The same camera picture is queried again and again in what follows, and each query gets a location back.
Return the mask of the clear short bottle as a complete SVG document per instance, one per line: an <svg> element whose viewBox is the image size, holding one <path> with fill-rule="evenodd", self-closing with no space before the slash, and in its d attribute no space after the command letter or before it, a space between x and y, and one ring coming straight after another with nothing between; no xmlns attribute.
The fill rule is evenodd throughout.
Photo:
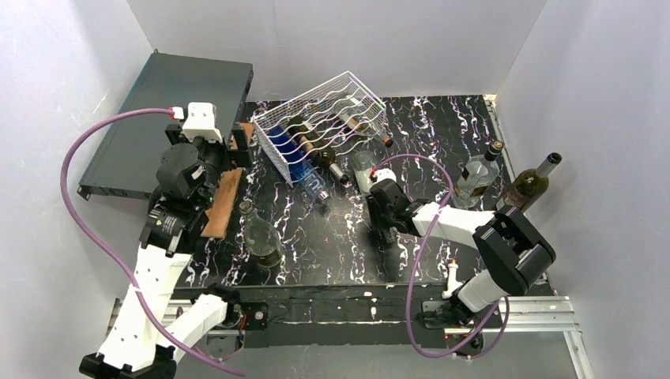
<svg viewBox="0 0 670 379"><path fill-rule="evenodd" d="M371 194L371 187L375 183L371 179L371 173L377 164L378 160L375 154L370 151L357 152L352 158L352 170L356 178L356 184L364 197Z"/></svg>

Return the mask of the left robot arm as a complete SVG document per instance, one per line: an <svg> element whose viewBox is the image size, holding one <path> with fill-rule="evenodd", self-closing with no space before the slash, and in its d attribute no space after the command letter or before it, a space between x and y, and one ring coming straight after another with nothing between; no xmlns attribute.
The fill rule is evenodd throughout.
<svg viewBox="0 0 670 379"><path fill-rule="evenodd" d="M213 125L169 125L170 148L160 157L158 187L139 238L137 263L112 330L80 373L91 378L173 378L187 351L216 327L244 336L247 323L239 292L208 286L168 326L161 324L175 285L189 264L209 218L228 146Z"/></svg>

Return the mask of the dark green wine bottle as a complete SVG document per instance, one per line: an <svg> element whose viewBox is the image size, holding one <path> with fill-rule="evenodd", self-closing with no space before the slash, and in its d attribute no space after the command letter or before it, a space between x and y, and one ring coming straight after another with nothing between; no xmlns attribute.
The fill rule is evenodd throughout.
<svg viewBox="0 0 670 379"><path fill-rule="evenodd" d="M342 185L349 183L349 176L337 164L333 148L326 147L325 138L319 135L312 125L301 116L295 116L288 122L287 133L296 146L315 166L327 169Z"/></svg>

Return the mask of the blue glass bottle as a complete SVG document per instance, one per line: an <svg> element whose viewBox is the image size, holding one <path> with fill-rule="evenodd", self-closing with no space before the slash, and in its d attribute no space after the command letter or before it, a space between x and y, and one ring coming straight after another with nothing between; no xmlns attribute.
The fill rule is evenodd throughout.
<svg viewBox="0 0 670 379"><path fill-rule="evenodd" d="M314 169L310 160L299 150L282 127L274 126L267 132L271 148L266 152L290 187L300 184L315 201L326 205L330 199L324 178Z"/></svg>

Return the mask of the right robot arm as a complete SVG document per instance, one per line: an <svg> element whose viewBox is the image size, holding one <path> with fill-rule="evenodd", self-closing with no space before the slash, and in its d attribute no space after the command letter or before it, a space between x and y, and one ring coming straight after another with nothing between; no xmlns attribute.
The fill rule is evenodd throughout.
<svg viewBox="0 0 670 379"><path fill-rule="evenodd" d="M442 358L461 353L477 337L501 301L523 296L555 262L550 243L525 217L521 209L505 205L495 212L467 211L440 205L428 199L410 201L392 178L363 180L372 223L382 229L420 237L423 243L436 237L475 249L485 269L473 278L449 284L443 304L434 311L412 314L414 285L408 285L405 326L412 347L425 358ZM480 323L455 347L445 352L425 351L416 342L412 321L432 319L445 325L467 325L485 310Z"/></svg>

